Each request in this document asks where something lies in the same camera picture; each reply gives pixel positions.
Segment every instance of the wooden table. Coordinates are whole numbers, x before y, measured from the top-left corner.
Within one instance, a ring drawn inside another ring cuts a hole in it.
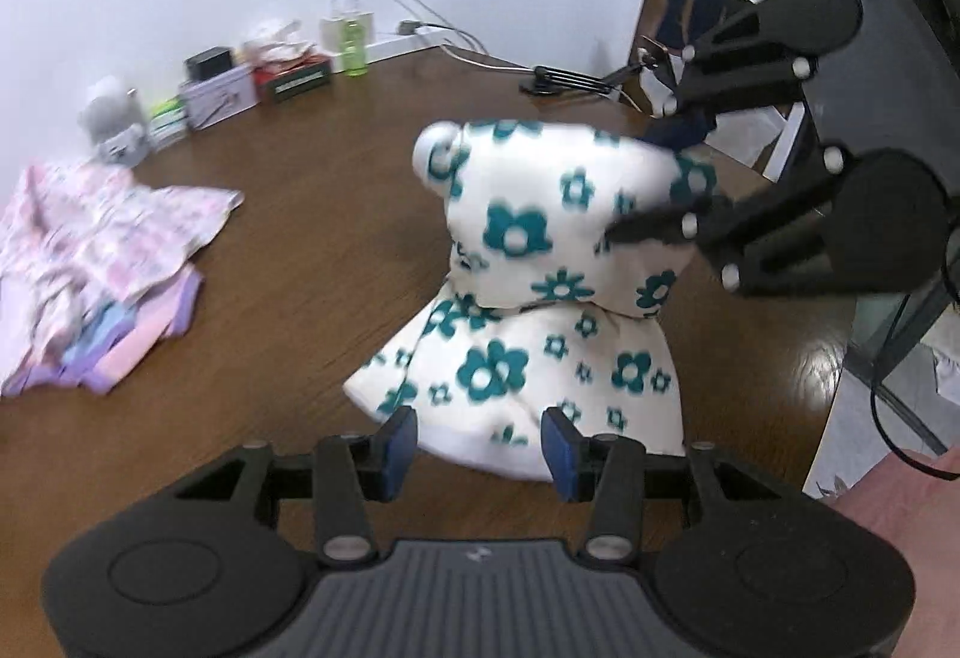
[[[253,438],[309,451],[373,424],[344,380],[437,292],[449,238],[440,201],[410,166],[437,119],[586,122],[640,134],[643,117],[598,98],[533,100],[517,76],[440,52],[379,62],[361,79],[206,129],[147,161],[155,186],[242,190],[246,202],[196,259],[206,277],[193,327],[161,343],[107,397],[37,389],[0,403],[0,653],[58,656],[40,575],[75,533]],[[711,149],[739,197],[755,172]],[[662,323],[688,440],[712,439],[800,485],[840,375],[852,300],[737,300],[702,260],[680,277]],[[651,509],[649,539],[669,530]],[[371,505],[387,546],[400,535],[576,540],[584,505],[419,455],[397,503]],[[304,504],[281,532],[309,548]]]

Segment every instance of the cable plug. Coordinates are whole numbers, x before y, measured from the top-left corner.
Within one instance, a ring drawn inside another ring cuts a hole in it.
[[[424,25],[422,21],[416,21],[416,19],[404,19],[397,24],[397,34],[398,35],[415,35],[416,31]]]

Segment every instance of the white power strip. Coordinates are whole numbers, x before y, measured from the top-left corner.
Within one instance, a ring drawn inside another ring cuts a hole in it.
[[[415,50],[437,46],[440,41],[453,42],[453,33],[448,29],[424,28],[415,35],[383,35],[367,44],[367,63],[379,62],[393,56],[402,56]],[[342,55],[332,50],[323,50],[330,59],[334,73],[344,69]]]

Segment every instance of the gray ribbed panel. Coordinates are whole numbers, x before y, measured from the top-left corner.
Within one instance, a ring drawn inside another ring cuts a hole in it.
[[[296,621],[253,653],[256,658],[702,655],[656,618],[634,578],[584,569],[554,541],[397,543],[390,559],[376,568],[320,580]]]

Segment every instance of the folded white clothing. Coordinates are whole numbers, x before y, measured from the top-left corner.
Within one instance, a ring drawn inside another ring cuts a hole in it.
[[[381,421],[414,407],[421,447],[515,478],[550,478],[539,418],[551,406],[584,436],[618,433],[683,454],[680,391],[659,324],[592,303],[481,308],[448,281],[344,389]]]
[[[672,151],[582,124],[439,122],[414,169],[446,200],[457,292],[486,308],[579,300],[654,316],[692,247],[611,247],[618,216],[689,202],[716,172]]]

